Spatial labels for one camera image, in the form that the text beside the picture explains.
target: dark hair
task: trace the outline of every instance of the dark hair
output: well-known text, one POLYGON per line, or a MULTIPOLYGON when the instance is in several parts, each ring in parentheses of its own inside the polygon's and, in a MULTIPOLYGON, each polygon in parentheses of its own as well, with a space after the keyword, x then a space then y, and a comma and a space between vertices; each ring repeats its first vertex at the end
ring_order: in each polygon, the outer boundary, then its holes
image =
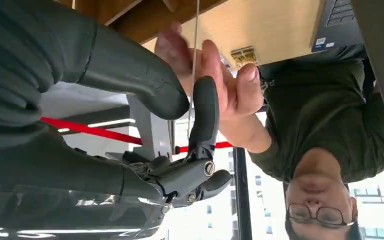
MULTIPOLYGON (((288 215, 286 215, 286 219, 285 219, 285 229, 286 229, 287 235, 289 236, 289 240, 307 240, 307 238, 298 236, 298 234, 292 228, 291 219, 288 217, 288 215)), ((346 240, 361 240, 361 239, 362 237, 360 235, 359 223, 356 221, 353 225, 351 225, 351 228, 346 234, 346 240)))

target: eyeglasses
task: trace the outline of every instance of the eyeglasses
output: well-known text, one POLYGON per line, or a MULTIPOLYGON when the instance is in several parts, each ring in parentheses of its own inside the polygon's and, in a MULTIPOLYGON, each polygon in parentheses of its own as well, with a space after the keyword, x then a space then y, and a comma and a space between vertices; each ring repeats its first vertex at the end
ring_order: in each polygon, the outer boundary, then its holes
POLYGON ((291 203, 287 207, 287 214, 291 219, 294 219, 297 222, 317 220, 325 226, 336 227, 351 226, 354 224, 354 220, 350 223, 346 223, 342 212, 334 207, 320 207, 317 210, 316 217, 313 217, 308 206, 299 203, 291 203))

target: man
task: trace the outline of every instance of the man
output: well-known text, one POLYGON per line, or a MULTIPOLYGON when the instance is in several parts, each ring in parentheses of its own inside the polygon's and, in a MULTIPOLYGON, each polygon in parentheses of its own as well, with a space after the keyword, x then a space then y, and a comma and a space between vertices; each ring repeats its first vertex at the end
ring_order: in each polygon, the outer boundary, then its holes
MULTIPOLYGON (((191 93, 191 49, 174 23, 155 53, 191 93)), ((364 99, 363 47, 242 67, 233 78, 215 44, 198 51, 197 76, 217 85, 220 131, 246 148, 267 175, 288 183, 285 227, 291 239, 359 239, 356 199, 346 183, 384 170, 384 105, 379 90, 364 99), (254 114, 263 105, 260 74, 270 81, 266 127, 254 114)))

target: dark green t-shirt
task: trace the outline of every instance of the dark green t-shirt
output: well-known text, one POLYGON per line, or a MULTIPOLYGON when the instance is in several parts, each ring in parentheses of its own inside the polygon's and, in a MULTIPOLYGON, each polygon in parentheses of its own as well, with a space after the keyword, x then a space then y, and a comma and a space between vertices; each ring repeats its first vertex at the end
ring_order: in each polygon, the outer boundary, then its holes
POLYGON ((320 147, 332 153, 345 183, 384 170, 384 104, 365 101, 363 64, 349 61, 291 69, 276 76, 264 95, 272 144, 252 161, 267 175, 290 182, 301 157, 320 147))

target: wire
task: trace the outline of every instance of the wire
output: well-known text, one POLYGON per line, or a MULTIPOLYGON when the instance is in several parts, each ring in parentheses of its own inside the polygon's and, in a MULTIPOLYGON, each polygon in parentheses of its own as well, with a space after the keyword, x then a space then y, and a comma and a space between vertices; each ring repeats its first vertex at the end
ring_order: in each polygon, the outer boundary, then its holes
POLYGON ((198 17, 200 15, 200 0, 196 0, 195 33, 193 37, 193 58, 192 58, 192 92, 190 94, 189 113, 187 117, 187 138, 191 135, 192 105, 194 103, 195 71, 197 68, 197 40, 198 40, 198 17))

